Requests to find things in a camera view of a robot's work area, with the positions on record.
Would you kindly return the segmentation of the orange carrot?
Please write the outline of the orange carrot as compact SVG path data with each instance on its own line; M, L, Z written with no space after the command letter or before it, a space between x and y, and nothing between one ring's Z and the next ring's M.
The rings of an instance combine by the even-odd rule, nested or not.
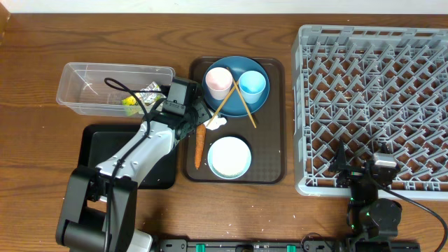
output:
M195 145L195 168L199 169L202 162L202 154L204 151L205 139L206 139L206 127L201 124L196 130L196 145Z

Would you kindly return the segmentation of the yellow green snack wrapper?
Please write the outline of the yellow green snack wrapper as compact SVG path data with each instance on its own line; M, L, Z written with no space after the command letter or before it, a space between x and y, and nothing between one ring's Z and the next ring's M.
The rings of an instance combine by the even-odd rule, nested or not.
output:
M136 92L135 95L145 105L147 112L153 107L154 103L166 96L161 93L161 88L156 82L152 82L150 85ZM125 113L127 116L133 116L136 113L143 114L143 111L138 104L137 100L133 96L129 96L122 100L122 105L125 107Z

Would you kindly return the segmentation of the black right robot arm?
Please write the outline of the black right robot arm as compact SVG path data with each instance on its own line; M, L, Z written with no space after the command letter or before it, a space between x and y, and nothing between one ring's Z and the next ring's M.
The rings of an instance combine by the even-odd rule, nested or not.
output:
M386 243L398 236L403 208L396 201L379 197L379 191L391 185L399 172L385 145L361 166L354 166L347 161L345 144L340 141L329 171L338 175L337 185L351 191L347 223L354 237L350 246L357 249L362 243Z

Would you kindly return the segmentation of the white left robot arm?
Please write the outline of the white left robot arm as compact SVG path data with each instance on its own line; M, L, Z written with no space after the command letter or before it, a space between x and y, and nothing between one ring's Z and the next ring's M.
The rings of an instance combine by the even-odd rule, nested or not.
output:
M153 237L135 228L137 190L154 166L211 114L202 97L162 101L116 154L70 175L56 242L71 251L150 251Z

